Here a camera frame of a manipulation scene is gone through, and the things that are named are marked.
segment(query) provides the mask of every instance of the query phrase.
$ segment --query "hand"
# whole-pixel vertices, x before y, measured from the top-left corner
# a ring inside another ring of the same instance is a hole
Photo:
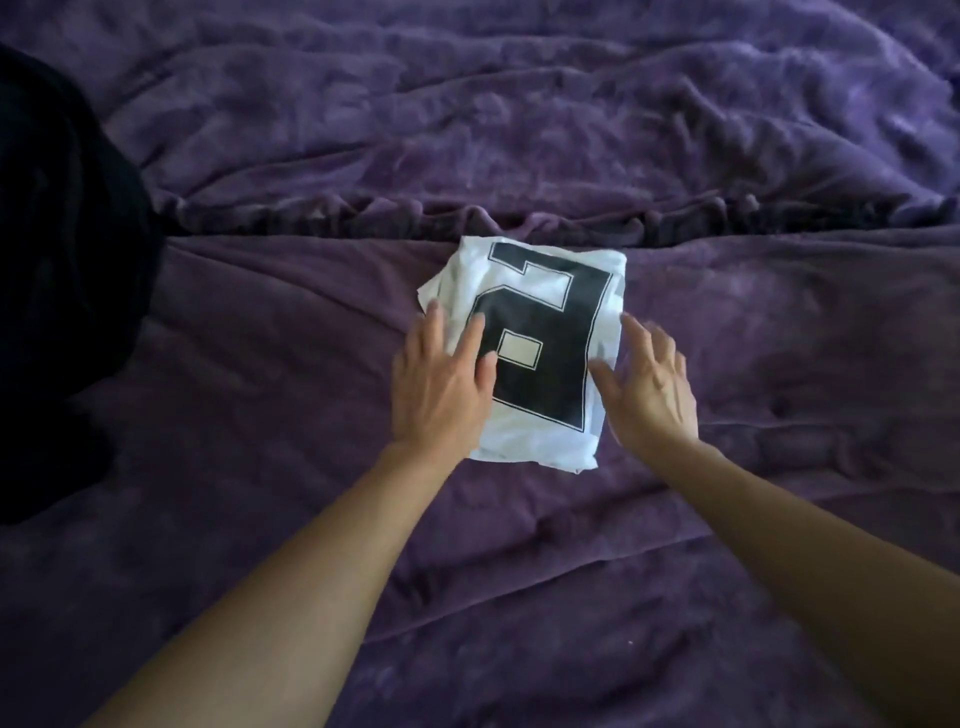
[[[484,316],[470,319],[457,351],[444,351],[444,311],[436,301],[410,329],[394,357],[393,415],[397,444],[449,465],[470,454],[490,416],[496,352],[477,361]]]
[[[677,343],[662,328],[647,330],[628,313],[620,320],[630,347],[625,380],[603,361],[589,364],[616,439],[641,460],[667,441],[699,440],[697,401]]]

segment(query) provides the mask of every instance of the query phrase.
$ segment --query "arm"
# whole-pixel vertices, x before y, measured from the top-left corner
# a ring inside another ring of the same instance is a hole
[[[632,370],[591,363],[617,438],[700,514],[891,718],[960,716],[960,577],[738,468],[700,442],[686,363],[624,316]]]
[[[394,442],[372,469],[170,644],[89,728],[322,725],[424,509],[476,446],[495,355],[483,317],[443,349],[432,304],[394,362]]]

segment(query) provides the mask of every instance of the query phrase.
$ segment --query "bed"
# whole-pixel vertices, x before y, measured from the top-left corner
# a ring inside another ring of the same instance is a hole
[[[0,528],[0,716],[77,724],[342,493],[463,234],[607,247],[702,435],[960,570],[960,10],[946,0],[27,0],[170,239],[82,393],[108,479]],[[706,526],[598,470],[467,462],[331,726],[872,726]]]

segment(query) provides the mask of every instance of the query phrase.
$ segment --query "purple bedspread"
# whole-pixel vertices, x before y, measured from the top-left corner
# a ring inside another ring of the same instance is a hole
[[[115,472],[0,528],[4,725],[75,725],[371,463],[465,231],[683,242],[627,247],[626,308],[687,353],[705,439],[960,570],[960,226],[714,234],[949,222],[952,3],[26,0],[0,40],[78,80],[190,233],[81,396]],[[876,724],[688,507],[598,460],[461,466],[330,724]]]

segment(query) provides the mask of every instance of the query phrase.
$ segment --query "folded clothing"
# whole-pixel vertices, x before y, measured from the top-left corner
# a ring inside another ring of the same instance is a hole
[[[437,299],[446,312],[450,352],[470,317],[483,313],[480,355],[499,357],[493,411],[471,458],[572,473],[597,467],[604,409],[587,362],[616,361],[626,265],[614,251],[464,237],[420,289],[424,309]]]
[[[82,93],[2,45],[0,230],[6,523],[106,472],[108,441],[65,400],[130,356],[163,236],[138,171]]]

